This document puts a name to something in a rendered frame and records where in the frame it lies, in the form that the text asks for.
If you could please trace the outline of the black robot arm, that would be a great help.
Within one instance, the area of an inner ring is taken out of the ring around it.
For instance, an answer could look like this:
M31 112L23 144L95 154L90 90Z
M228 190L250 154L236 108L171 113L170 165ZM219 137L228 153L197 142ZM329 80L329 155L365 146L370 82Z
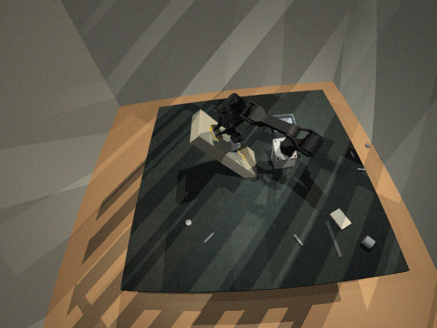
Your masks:
M251 126L267 126L286 136L284 141L280 141L280 150L284 155L292 156L295 151L303 153L307 157L313 157L324 142L321 136L310 128L301 128L297 124L290 124L279 118L268 115L263 107L249 101L246 103L237 93L231 94L227 99L227 104L238 112L240 118ZM254 105L254 108L252 107ZM233 129L239 122L235 119L235 112L223 114L219 121L222 127L227 130ZM308 131L309 134L303 139L297 139L296 135L300 131Z

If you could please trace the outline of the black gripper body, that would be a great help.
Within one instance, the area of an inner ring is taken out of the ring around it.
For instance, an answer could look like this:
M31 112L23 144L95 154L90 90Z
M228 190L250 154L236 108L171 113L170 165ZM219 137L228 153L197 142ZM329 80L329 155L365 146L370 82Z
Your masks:
M215 109L216 109L217 113L219 113L219 114L222 113L222 115L228 113L227 107L225 105L217 105L215 107ZM235 127L237 125L240 125L241 123L245 122L240 118L240 116L238 115L238 112L235 112L234 117L235 117L235 119L238 119L238 121L239 121L235 125ZM228 130L229 134L231 135L231 140L233 141L234 144L242 141L242 139L243 139L240 132L236 132L235 127L233 129Z

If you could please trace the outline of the white cylinder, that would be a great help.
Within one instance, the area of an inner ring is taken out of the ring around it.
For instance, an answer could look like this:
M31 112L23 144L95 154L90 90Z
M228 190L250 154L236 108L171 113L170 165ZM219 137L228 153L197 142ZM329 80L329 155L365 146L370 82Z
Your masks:
M366 236L361 243L370 249L372 246L374 246L375 241L369 236Z

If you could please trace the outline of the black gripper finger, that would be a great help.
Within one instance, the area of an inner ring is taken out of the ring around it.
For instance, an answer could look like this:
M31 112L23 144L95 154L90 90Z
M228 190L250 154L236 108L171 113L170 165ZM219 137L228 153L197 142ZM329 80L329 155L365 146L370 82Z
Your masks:
M228 135L230 135L227 129L225 129L224 131L218 133L217 135L222 135L222 134L226 134L226 133L227 133ZM216 136L217 136L217 135L216 135Z
M216 125L216 127L214 128L214 131L215 131L216 129L220 128L221 126L222 126L222 125L221 125L221 122L219 121L218 124Z

